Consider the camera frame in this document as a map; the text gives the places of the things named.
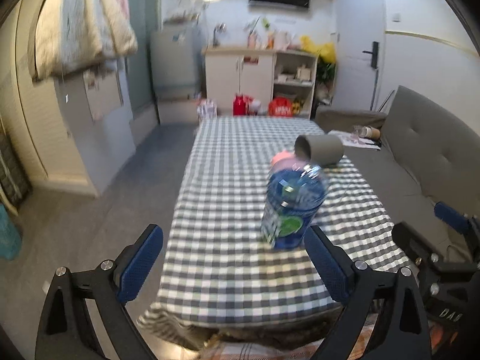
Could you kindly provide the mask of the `red thermos jug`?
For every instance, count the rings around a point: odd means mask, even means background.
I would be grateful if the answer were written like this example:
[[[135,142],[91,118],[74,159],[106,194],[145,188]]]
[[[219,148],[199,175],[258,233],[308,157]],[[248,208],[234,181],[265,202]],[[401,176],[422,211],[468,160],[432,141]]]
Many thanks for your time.
[[[247,101],[242,94],[236,94],[233,100],[233,116],[247,115]]]

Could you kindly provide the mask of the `paper cup on sofa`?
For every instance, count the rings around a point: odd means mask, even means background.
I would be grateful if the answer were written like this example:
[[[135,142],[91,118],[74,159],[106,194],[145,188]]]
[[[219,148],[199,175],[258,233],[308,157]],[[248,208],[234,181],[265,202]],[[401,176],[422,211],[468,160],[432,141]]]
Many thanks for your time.
[[[356,125],[353,127],[353,133],[359,138],[369,139],[372,141],[378,141],[381,137],[381,131],[371,126]]]

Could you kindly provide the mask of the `white grey wardrobe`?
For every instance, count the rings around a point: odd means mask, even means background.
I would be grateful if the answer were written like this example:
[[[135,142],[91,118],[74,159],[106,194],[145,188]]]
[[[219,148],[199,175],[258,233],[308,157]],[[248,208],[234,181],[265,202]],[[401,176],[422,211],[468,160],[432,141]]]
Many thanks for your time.
[[[125,73],[114,72],[99,78],[92,88],[86,88],[82,74],[72,74],[58,78],[55,91],[67,131],[85,168],[89,194],[99,197],[136,152]],[[89,94],[97,94],[105,102],[120,100],[121,105],[100,120],[94,120]]]

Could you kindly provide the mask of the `grey cylindrical cup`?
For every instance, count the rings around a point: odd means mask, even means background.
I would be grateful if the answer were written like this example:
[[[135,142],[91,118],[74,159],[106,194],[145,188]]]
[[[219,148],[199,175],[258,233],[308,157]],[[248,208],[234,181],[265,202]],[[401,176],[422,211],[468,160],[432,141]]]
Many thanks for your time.
[[[343,155],[343,143],[336,136],[300,135],[295,141],[295,156],[321,167],[337,164]]]

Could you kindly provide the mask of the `white pink package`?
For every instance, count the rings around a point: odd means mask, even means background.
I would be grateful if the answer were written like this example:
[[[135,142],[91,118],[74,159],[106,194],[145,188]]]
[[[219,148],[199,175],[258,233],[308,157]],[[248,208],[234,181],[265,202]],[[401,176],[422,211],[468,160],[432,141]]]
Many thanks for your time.
[[[197,105],[197,114],[200,120],[215,118],[217,116],[216,102],[209,98],[201,99]]]

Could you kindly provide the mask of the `pink kettle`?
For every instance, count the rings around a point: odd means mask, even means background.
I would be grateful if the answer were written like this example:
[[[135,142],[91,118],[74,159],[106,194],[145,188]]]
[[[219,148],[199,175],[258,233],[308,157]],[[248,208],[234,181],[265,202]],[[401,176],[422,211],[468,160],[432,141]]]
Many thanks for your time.
[[[287,31],[277,31],[275,33],[274,48],[275,50],[287,50],[292,42],[292,36]]]

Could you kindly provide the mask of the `blue cut bottle cup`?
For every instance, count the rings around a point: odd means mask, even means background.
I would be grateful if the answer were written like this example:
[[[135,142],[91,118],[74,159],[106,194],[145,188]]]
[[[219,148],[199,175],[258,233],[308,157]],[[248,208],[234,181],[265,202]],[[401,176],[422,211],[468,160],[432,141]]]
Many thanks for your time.
[[[291,157],[272,166],[260,225],[272,248],[292,250],[300,246],[328,189],[329,180],[316,164]]]

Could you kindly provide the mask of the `magazine on sofa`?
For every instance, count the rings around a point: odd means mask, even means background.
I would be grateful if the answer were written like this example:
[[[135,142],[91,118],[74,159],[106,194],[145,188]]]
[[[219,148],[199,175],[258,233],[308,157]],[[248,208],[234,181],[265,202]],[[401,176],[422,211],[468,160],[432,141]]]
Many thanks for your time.
[[[352,147],[357,149],[371,149],[371,150],[381,149],[380,145],[376,141],[359,137],[354,133],[346,133],[346,132],[341,132],[337,130],[332,130],[328,132],[328,135],[338,137],[345,147]]]

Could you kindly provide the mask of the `grey white checkered tablecloth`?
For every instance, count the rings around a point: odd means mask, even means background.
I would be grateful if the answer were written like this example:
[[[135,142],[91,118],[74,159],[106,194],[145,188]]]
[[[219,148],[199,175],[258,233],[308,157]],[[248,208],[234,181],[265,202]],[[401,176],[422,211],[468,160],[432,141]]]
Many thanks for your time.
[[[332,313],[304,248],[275,250],[260,230],[271,160],[297,137],[321,134],[300,118],[202,122],[176,201],[156,299],[140,328],[190,350],[215,331],[298,328]]]

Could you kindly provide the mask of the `yellow plastic bag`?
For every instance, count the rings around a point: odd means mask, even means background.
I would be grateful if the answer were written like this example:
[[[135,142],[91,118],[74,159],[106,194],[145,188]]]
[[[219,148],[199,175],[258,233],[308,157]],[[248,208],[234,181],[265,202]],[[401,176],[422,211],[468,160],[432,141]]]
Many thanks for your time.
[[[300,37],[301,50],[322,59],[325,63],[336,63],[335,44],[326,42],[317,44],[307,35]]]

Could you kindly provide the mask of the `grey washing machine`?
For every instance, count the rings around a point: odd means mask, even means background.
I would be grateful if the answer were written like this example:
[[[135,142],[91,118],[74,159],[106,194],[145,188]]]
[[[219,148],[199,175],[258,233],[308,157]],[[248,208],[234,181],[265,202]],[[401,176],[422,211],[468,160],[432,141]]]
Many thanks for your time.
[[[170,24],[151,33],[151,77],[158,100],[193,98],[201,91],[202,47],[197,25]]]

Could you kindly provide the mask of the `grey sofa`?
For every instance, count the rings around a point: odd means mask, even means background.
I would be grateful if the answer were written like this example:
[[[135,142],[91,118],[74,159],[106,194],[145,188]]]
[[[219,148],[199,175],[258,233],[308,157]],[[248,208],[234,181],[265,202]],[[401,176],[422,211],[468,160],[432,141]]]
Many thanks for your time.
[[[437,103],[400,86],[391,108],[337,110],[320,106],[315,122],[326,133],[378,128],[380,150],[347,147],[346,156],[367,180],[393,223],[406,222],[448,261],[470,262],[465,238],[438,219],[436,203],[479,215],[479,135]]]

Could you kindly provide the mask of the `white door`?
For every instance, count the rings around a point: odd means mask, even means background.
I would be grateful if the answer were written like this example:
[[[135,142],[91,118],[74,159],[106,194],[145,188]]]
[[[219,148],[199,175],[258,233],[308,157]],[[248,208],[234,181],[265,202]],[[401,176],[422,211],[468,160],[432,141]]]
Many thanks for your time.
[[[332,107],[371,111],[375,107],[385,31],[384,0],[336,0],[336,73]],[[378,69],[370,66],[372,42],[380,44]]]

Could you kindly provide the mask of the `white open shelf unit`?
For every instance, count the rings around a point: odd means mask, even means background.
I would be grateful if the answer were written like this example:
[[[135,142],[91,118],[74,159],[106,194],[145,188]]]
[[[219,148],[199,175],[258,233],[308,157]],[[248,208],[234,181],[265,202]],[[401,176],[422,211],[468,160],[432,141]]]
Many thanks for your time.
[[[274,57],[273,98],[287,98],[294,116],[312,119],[318,57],[298,50],[278,50]]]

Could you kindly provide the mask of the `red shopping bag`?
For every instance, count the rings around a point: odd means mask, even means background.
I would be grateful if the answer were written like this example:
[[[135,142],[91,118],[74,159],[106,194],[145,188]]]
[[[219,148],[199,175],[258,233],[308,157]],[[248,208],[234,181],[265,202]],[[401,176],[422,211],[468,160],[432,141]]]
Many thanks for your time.
[[[292,117],[292,102],[285,97],[276,97],[268,104],[268,115],[272,117]]]

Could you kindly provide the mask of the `white two-door cabinet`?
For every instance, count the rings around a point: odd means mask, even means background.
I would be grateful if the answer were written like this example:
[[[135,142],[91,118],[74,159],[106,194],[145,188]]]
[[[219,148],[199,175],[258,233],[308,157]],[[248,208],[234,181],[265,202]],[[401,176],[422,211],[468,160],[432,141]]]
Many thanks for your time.
[[[268,112],[273,96],[275,52],[263,49],[208,47],[203,51],[207,98],[216,103],[222,116],[233,114],[237,95],[261,103]]]

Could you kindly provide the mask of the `chrome faucet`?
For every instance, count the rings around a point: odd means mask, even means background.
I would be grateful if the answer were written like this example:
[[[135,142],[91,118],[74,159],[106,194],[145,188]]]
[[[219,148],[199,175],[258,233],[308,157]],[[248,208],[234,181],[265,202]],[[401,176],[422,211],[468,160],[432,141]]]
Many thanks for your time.
[[[212,45],[214,47],[219,47],[220,45],[220,39],[219,39],[219,35],[221,33],[224,33],[226,31],[226,23],[220,23],[220,24],[217,24],[215,27],[214,27],[214,30],[213,30],[213,41],[212,41]]]

